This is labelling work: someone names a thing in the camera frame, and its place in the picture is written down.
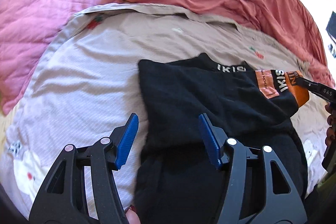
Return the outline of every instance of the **beige bed sheet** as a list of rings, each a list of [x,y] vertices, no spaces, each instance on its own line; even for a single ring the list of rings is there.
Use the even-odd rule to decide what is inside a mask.
[[[86,28],[97,16],[103,19],[100,24]],[[137,137],[127,163],[114,173],[120,200],[129,206],[148,129],[137,63],[143,58],[167,63],[201,52],[220,64],[244,60],[255,69],[299,69],[310,77],[308,64],[276,40],[221,16],[161,4],[108,4],[77,13],[41,57],[18,117],[7,130],[0,182],[18,210],[28,218],[47,169],[65,145],[91,145],[135,112],[140,121]],[[325,174],[321,162],[326,119],[322,100],[313,94],[291,119],[309,165],[309,193]],[[22,149],[14,156],[8,149],[17,141]],[[29,166],[37,179],[29,180],[26,172],[15,175],[14,165]],[[88,209],[96,216],[89,169],[85,182]]]
[[[0,112],[0,154],[3,151],[3,145],[6,139],[6,130],[13,122],[16,111],[19,109],[19,104],[13,108],[13,110],[7,115],[4,116],[2,112]]]

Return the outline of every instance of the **orange label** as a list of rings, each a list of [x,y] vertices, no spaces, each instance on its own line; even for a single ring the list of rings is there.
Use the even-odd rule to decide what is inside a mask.
[[[289,91],[293,94],[297,105],[301,107],[309,100],[309,92],[307,89],[300,87],[296,83],[298,77],[303,77],[300,71],[285,72],[286,84]]]
[[[279,96],[279,92],[274,87],[273,77],[270,70],[256,70],[255,75],[258,81],[259,90],[270,99]]]

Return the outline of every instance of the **fingernail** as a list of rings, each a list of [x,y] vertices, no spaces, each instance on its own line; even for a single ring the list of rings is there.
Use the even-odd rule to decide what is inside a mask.
[[[136,209],[133,205],[128,206],[128,207],[125,209],[125,213],[127,213],[128,210],[131,210],[131,211],[133,211],[133,212],[135,212],[135,213],[137,212],[137,209]]]
[[[129,208],[130,208],[133,212],[137,213],[137,209],[135,208],[134,205],[130,205]]]

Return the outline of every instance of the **cartoon print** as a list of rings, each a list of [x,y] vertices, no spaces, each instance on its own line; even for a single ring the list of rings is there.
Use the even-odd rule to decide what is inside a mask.
[[[310,140],[306,140],[303,144],[304,153],[306,154],[307,158],[307,165],[308,167],[313,162],[314,158],[316,157],[318,151],[314,149],[314,145]]]
[[[249,49],[250,49],[251,51],[253,51],[253,52],[255,53],[255,55],[256,55],[258,58],[260,58],[260,59],[264,59],[264,56],[263,56],[262,54],[260,54],[259,52],[257,52],[255,48],[253,48],[253,47],[249,47]]]
[[[101,24],[103,21],[103,16],[99,15],[96,16],[87,26],[86,28],[88,28],[89,30],[93,30],[95,27],[97,27],[99,24]]]
[[[17,157],[17,154],[19,153],[20,149],[22,148],[22,144],[20,141],[13,142],[10,147],[8,148],[8,151],[14,155],[14,157]]]
[[[15,180],[19,190],[29,195],[31,201],[34,202],[50,168],[41,166],[38,155],[29,150],[24,152],[22,160],[13,162]]]

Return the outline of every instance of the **hand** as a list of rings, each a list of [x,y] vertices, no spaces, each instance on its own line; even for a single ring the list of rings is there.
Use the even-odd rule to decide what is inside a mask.
[[[330,114],[332,112],[332,109],[330,107],[330,105],[325,105],[325,110],[328,111]],[[328,118],[327,118],[327,122],[328,122],[328,125],[332,125],[333,123],[336,122],[336,119],[335,117],[333,117],[332,115],[330,115]],[[327,129],[327,137],[325,138],[325,144],[327,146],[330,146],[331,145],[331,142],[335,139],[335,131],[332,129],[332,127],[329,127]]]
[[[134,206],[129,206],[125,212],[129,224],[141,224]]]

